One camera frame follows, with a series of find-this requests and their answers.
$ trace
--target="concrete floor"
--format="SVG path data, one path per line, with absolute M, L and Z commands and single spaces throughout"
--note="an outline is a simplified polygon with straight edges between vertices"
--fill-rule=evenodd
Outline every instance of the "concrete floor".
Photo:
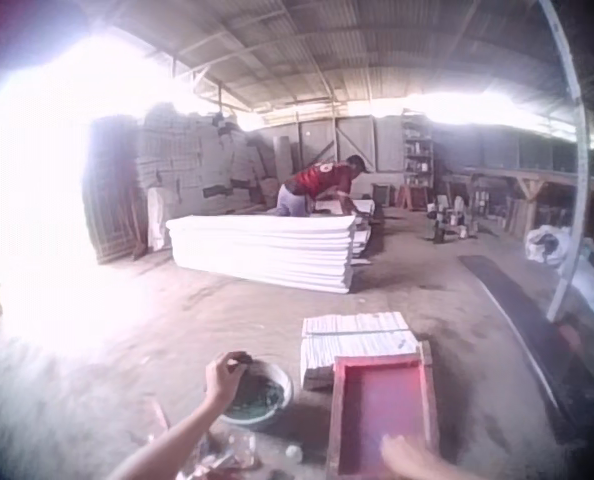
M 156 432 L 150 397 L 172 422 L 192 411 L 219 352 L 247 350 L 298 383 L 304 317 L 398 310 L 432 345 L 442 454 L 489 478 L 554 477 L 563 452 L 528 362 L 457 256 L 493 258 L 542 303 L 553 272 L 503 235 L 437 246 L 422 238 L 423 215 L 386 217 L 349 295 L 183 270 L 166 253 L 11 287 L 0 320 L 0 472 L 101 478 L 137 448 L 132 435 Z M 328 394 L 297 392 L 272 435 L 259 436 L 266 468 L 323 478 L 329 409 Z M 304 465 L 281 462 L 287 441 L 303 445 Z

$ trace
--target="pile of paper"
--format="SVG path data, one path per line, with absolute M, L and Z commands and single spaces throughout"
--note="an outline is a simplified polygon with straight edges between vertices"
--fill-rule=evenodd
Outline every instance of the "pile of paper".
M 373 200 L 353 200 L 355 205 L 357 206 L 357 210 L 362 213 L 367 213 L 372 216 L 375 213 L 375 202 Z M 341 215 L 341 204 L 339 200 L 318 200 L 316 205 L 317 210 L 330 210 L 330 213 L 333 215 Z M 361 218 L 357 217 L 356 224 L 359 226 L 361 223 Z M 370 226 L 362 226 L 362 228 L 357 228 L 355 230 L 355 236 L 353 237 L 353 256 L 358 257 L 368 245 L 368 241 L 370 240 Z
M 306 390 L 334 382 L 336 357 L 414 353 L 417 339 L 399 312 L 306 318 L 301 342 L 301 385 Z
M 166 226 L 181 267 L 308 290 L 350 289 L 353 216 L 189 216 Z

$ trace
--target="dark board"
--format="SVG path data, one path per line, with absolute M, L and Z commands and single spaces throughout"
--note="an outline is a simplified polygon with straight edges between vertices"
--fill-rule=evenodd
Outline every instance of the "dark board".
M 479 127 L 472 125 L 441 125 L 433 127 L 435 158 L 448 168 L 481 167 L 482 145 Z
M 557 172 L 575 172 L 577 148 L 574 143 L 553 140 L 553 169 Z
M 459 260 L 485 286 L 526 346 L 538 378 L 551 391 L 556 407 L 583 434 L 594 428 L 594 378 L 571 351 L 556 325 L 550 323 L 521 286 L 495 262 L 481 255 Z
M 533 133 L 519 135 L 520 168 L 552 170 L 551 140 Z
M 492 168 L 519 168 L 517 131 L 503 127 L 481 128 L 484 165 Z

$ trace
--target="metal pole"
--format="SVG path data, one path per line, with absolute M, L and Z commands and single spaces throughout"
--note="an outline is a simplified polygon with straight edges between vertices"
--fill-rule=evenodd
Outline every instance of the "metal pole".
M 337 119 L 335 118 L 335 102 L 331 103 L 333 111 L 333 148 L 335 149 L 335 163 L 339 163 L 339 155 L 337 153 Z
M 299 168 L 304 168 L 304 157 L 301 149 L 301 124 L 299 123 L 299 112 L 295 107 L 295 126 L 297 127 L 297 151 L 299 152 Z
M 222 113 L 224 110 L 224 105 L 221 101 L 221 82 L 217 84 L 217 101 L 219 102 L 219 113 Z
M 553 32 L 553 38 L 559 50 L 559 57 L 564 73 L 566 74 L 566 81 L 568 82 L 568 91 L 572 98 L 575 108 L 575 123 L 577 127 L 577 197 L 575 199 L 575 214 L 573 217 L 573 227 L 571 232 L 570 246 L 568 247 L 568 254 L 564 260 L 563 271 L 557 290 L 553 300 L 548 308 L 548 320 L 554 322 L 561 305 L 568 291 L 568 287 L 573 279 L 575 270 L 577 269 L 577 261 L 579 260 L 579 251 L 581 250 L 581 242 L 584 238 L 586 209 L 588 208 L 588 125 L 586 123 L 586 111 L 584 109 L 584 102 L 581 97 L 581 88 L 579 86 L 579 79 L 573 64 L 573 57 L 570 53 L 570 45 L 564 33 L 564 29 L 559 21 L 559 16 L 553 7 L 551 0 L 539 0 L 546 20 L 550 24 L 550 29 Z

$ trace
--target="roof beam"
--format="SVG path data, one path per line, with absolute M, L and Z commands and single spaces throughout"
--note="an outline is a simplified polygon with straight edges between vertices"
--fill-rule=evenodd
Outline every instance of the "roof beam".
M 166 48 L 165 46 L 163 46 L 162 44 L 160 44 L 159 42 L 157 42 L 156 40 L 150 38 L 148 35 L 143 35 L 135 30 L 133 30 L 132 28 L 127 28 L 124 26 L 121 27 L 117 27 L 120 28 L 121 30 L 124 30 L 125 32 L 129 33 L 130 35 L 132 35 L 133 37 L 136 37 L 150 45 L 153 46 L 153 48 L 156 48 L 158 51 L 165 53 L 166 55 L 169 55 L 171 58 L 176 58 L 175 52 L 173 52 L 172 50 L 169 50 L 168 48 Z M 179 58 L 177 58 L 177 61 L 179 63 L 183 63 L 184 65 L 186 65 L 188 68 L 191 68 L 186 62 L 184 62 L 183 60 L 180 60 Z M 214 86 L 219 86 L 219 80 L 213 78 L 212 76 L 205 74 L 204 81 L 214 85 Z M 233 92 L 232 90 L 230 90 L 229 88 L 225 87 L 222 85 L 222 91 L 227 93 L 228 95 L 230 95 L 234 100 L 236 100 L 237 102 L 241 103 L 245 108 L 248 109 L 248 111 L 252 111 L 253 107 L 251 107 L 250 103 L 243 98 L 241 95 Z
M 104 30 L 115 23 L 134 0 L 112 0 L 103 12 L 92 21 L 93 31 Z
M 199 40 L 197 42 L 190 43 L 190 44 L 188 42 L 184 42 L 183 46 L 179 47 L 179 55 L 185 55 L 187 53 L 190 53 L 191 51 L 195 50 L 196 48 L 199 48 L 202 45 L 205 45 L 206 43 L 211 42 L 211 41 L 221 37 L 222 35 L 226 35 L 227 30 L 231 30 L 231 31 L 237 30 L 239 28 L 243 28 L 248 25 L 252 25 L 252 24 L 261 22 L 262 20 L 268 20 L 269 18 L 279 17 L 284 14 L 285 14 L 284 10 L 276 10 L 274 12 L 266 13 L 265 15 L 260 15 L 258 17 L 249 18 L 247 20 L 241 20 L 239 22 L 233 22 L 230 25 L 226 24 L 227 29 L 219 30 L 219 31 L 213 33 L 212 35 L 208 35 L 207 37 L 202 38 L 201 40 Z
M 375 70 L 375 69 L 383 69 L 383 68 L 392 68 L 395 70 L 419 70 L 419 71 L 430 71 L 433 68 L 433 65 L 430 61 L 427 61 L 426 65 L 420 65 L 419 63 L 412 63 L 412 62 L 401 62 L 397 65 L 371 65 L 371 66 L 357 66 L 357 67 L 343 67 L 343 68 L 331 68 L 331 69 L 327 69 L 327 70 L 323 70 L 323 73 L 338 73 L 338 72 L 348 72 L 348 71 L 354 71 L 354 72 L 368 72 L 370 74 L 371 70 Z M 489 76 L 481 71 L 478 71 L 477 68 L 481 68 L 481 65 L 473 65 L 473 64 L 464 64 L 463 66 L 456 66 L 454 64 L 451 65 L 447 65 L 444 70 L 446 71 L 450 71 L 450 72 L 456 72 L 459 74 L 463 74 L 463 75 L 470 75 L 473 77 L 478 77 L 481 79 L 487 79 L 489 78 Z M 303 74 L 292 74 L 292 75 L 285 75 L 282 76 L 280 78 L 282 79 L 289 79 L 292 77 L 296 77 L 296 76 L 300 76 Z M 555 100 L 555 99 L 559 99 L 559 98 L 563 98 L 565 95 L 565 92 L 561 92 L 561 94 L 557 94 L 555 92 L 549 91 L 549 90 L 545 90 L 539 86 L 536 85 L 530 85 L 530 84 L 526 84 L 526 83 L 522 83 L 522 82 L 518 82 L 517 80 L 513 80 L 507 77 L 495 77 L 494 78 L 497 81 L 500 82 L 504 82 L 507 84 L 512 84 L 512 85 L 516 85 L 519 87 L 522 87 L 522 89 L 524 90 L 531 90 L 531 92 L 534 92 L 535 94 L 540 94 L 541 98 L 545 98 L 547 100 Z M 239 85 L 237 87 L 238 90 L 245 90 L 246 88 L 252 87 L 254 86 L 255 83 L 249 83 L 247 85 Z
M 437 68 L 435 69 L 433 76 L 431 77 L 429 83 L 432 83 L 435 80 L 435 78 L 441 71 L 444 64 L 448 61 L 448 59 L 450 59 L 451 55 L 457 48 L 457 45 L 459 45 L 459 42 L 461 41 L 462 37 L 466 33 L 466 30 L 468 30 L 468 26 L 470 25 L 470 22 L 472 21 L 473 17 L 475 16 L 475 13 L 477 12 L 477 9 L 479 8 L 480 3 L 481 3 L 481 0 L 472 0 L 472 3 L 470 4 L 470 7 L 468 8 L 466 15 L 464 16 L 464 19 L 461 22 L 459 30 L 457 31 L 457 34 L 455 35 L 455 39 L 450 44 L 450 47 L 448 47 L 448 50 L 446 51 L 446 53 L 442 57 L 441 61 L 437 65 Z
M 232 41 L 235 43 L 235 45 L 237 45 L 237 48 L 241 49 L 246 49 L 247 45 L 245 45 L 240 39 L 239 37 L 237 37 L 237 35 L 235 35 L 235 33 L 233 33 L 226 25 L 224 25 L 221 20 L 219 19 L 219 17 L 212 11 L 212 9 L 209 6 L 200 6 L 198 5 L 197 2 L 192 4 L 192 12 L 188 12 L 187 10 L 182 8 L 182 11 L 184 14 L 188 14 L 189 17 L 191 17 L 192 20 L 197 21 L 196 17 L 204 17 L 204 20 L 213 22 L 214 24 L 216 24 L 220 31 L 229 36 Z M 297 100 L 297 97 L 295 96 L 295 94 L 292 92 L 292 90 L 284 83 L 282 82 L 280 79 L 277 78 L 277 76 L 270 70 L 270 68 L 268 68 L 268 66 L 266 66 L 260 59 L 259 57 L 257 57 L 255 55 L 255 53 L 253 51 L 249 52 L 249 55 L 251 57 L 254 58 L 255 63 L 258 64 L 261 69 L 266 72 L 266 74 L 272 78 L 273 80 L 275 80 L 279 85 L 281 85 L 281 87 L 288 93 L 288 95 L 293 99 L 293 100 Z
M 293 30 L 295 31 L 295 34 L 298 35 L 299 29 L 297 28 L 297 24 L 295 23 L 295 20 L 293 19 L 292 15 L 290 14 L 290 11 L 286 8 L 286 4 L 284 3 L 284 0 L 279 0 L 279 5 L 281 6 L 281 9 L 288 17 L 288 20 L 290 21 L 290 24 L 292 25 Z M 306 53 L 308 54 L 308 58 L 310 59 L 310 63 L 313 65 L 313 67 L 315 67 L 315 71 L 317 72 L 317 75 L 319 76 L 319 80 L 321 80 L 321 83 L 324 85 L 324 88 L 326 89 L 326 93 L 328 93 L 330 100 L 334 102 L 335 101 L 335 92 L 328 84 L 328 80 L 326 80 L 326 77 L 322 73 L 321 68 L 319 67 L 319 64 L 317 63 L 317 60 L 315 60 L 313 52 L 310 50 L 310 47 L 306 43 L 307 38 L 308 37 L 304 37 L 303 43 L 304 43 L 304 48 L 306 49 Z
M 432 35 L 446 35 L 449 37 L 455 37 L 458 35 L 458 33 L 456 33 L 456 32 L 447 32 L 445 30 L 440 30 L 437 28 L 430 28 L 430 27 L 420 27 L 419 25 L 397 25 L 397 26 L 373 25 L 373 26 L 361 26 L 361 27 L 340 27 L 340 28 L 332 28 L 330 30 L 300 32 L 300 33 L 296 33 L 294 35 L 286 35 L 286 36 L 283 36 L 280 38 L 275 38 L 275 39 L 269 40 L 267 42 L 262 42 L 262 43 L 258 43 L 256 45 L 251 45 L 250 47 L 244 48 L 242 50 L 238 50 L 236 52 L 227 53 L 226 55 L 222 55 L 221 57 L 214 58 L 214 59 L 212 59 L 208 62 L 204 62 L 200 65 L 194 65 L 191 68 L 193 70 L 200 70 L 202 68 L 205 68 L 208 66 L 213 66 L 218 63 L 224 62 L 226 60 L 230 60 L 231 58 L 236 58 L 236 57 L 239 57 L 246 53 L 254 52 L 261 48 L 266 48 L 266 47 L 270 47 L 273 45 L 279 45 L 284 42 L 289 42 L 289 41 L 294 41 L 294 40 L 306 40 L 309 38 L 325 37 L 327 35 L 335 35 L 335 34 L 339 34 L 339 33 L 355 33 L 355 32 L 394 33 L 394 32 L 403 32 L 403 31 L 416 31 L 416 32 L 428 33 L 428 34 L 432 34 Z M 549 67 L 557 67 L 558 66 L 558 63 L 556 62 L 556 60 L 548 61 L 544 58 L 535 57 L 529 53 L 526 53 L 526 52 L 523 52 L 520 50 L 515 50 L 508 46 L 502 45 L 498 42 L 491 41 L 489 39 L 467 36 L 467 35 L 463 35 L 462 39 L 466 39 L 466 40 L 470 40 L 470 41 L 474 41 L 474 42 L 480 42 L 483 44 L 493 46 L 500 50 L 504 50 L 506 52 L 510 52 L 510 53 L 514 53 L 516 55 L 528 57 L 536 62 L 542 63 Z

